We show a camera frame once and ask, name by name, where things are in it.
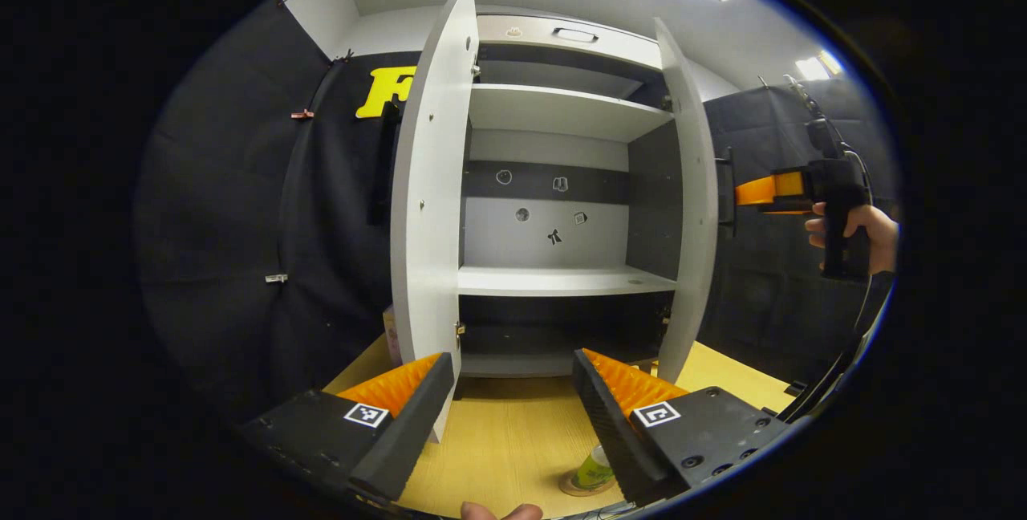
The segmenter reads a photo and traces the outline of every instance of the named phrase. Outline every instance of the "human hand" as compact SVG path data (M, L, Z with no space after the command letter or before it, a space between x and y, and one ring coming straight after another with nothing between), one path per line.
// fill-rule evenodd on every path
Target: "human hand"
M472 502L465 502L460 507L460 520L496 520L496 515L488 508ZM514 509L502 520L542 520L542 509L532 504L522 504Z
M823 216L827 203L813 203L813 213ZM871 275L880 271L896 270L896 250L899 244L899 224L891 221L881 210L872 206L859 206L848 212L848 221L845 224L845 237L851 237L855 230L864 227L867 236L870 237L870 268ZM824 234L827 233L827 226L824 218L810 219L806 222L806 231L811 231L809 243L812 246L824 249Z

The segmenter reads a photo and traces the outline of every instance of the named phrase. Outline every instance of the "orange gripper pad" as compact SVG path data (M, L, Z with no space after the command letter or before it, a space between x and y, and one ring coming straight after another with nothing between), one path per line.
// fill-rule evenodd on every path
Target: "orange gripper pad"
M417 392L417 386L441 356L442 352L400 366L336 396L386 409L394 418L407 406L408 400Z
M617 406L620 407L625 418L629 418L632 411L637 408L652 406L688 394L678 385L653 377L642 370L637 370L602 354L596 354L592 349L582 347L581 351L584 351L588 361L606 382L606 386L612 393L613 399L617 401Z

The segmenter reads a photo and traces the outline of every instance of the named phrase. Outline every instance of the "open cabinet door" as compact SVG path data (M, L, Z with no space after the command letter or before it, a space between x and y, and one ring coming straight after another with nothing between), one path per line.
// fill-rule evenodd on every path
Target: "open cabinet door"
M717 172L713 140L690 64L656 18L663 79L671 92L681 149L681 259L671 322L659 348L661 379L677 381L706 311L717 254Z
M478 55L474 0L449 0L424 43L400 126L392 179L392 305L404 363L439 351L453 355L459 304L460 187ZM441 441L453 392L435 420Z

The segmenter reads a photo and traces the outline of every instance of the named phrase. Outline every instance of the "yellow sign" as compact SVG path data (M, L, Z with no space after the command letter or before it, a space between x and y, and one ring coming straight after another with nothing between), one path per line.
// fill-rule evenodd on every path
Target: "yellow sign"
M385 104L392 101L393 95L400 96L400 101L407 101L416 69L417 67L382 67L371 71L375 82L371 83L364 107L356 110L356 117L381 117Z

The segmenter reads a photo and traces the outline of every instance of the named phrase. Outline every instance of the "sticker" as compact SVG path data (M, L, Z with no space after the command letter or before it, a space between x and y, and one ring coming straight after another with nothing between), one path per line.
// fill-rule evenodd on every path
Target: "sticker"
M381 422L385 419L385 414L387 413L388 410L382 410L381 408L358 403L353 406L353 409L346 413L344 419L348 419L349 421L367 425L369 428L378 428L378 424L381 424Z
M638 414L639 419L642 420L642 423L645 424L646 428L659 425L663 422L681 417L681 414L679 414L678 411L672 408L667 402L660 402L653 404L652 406L638 408L635 410L635 413Z

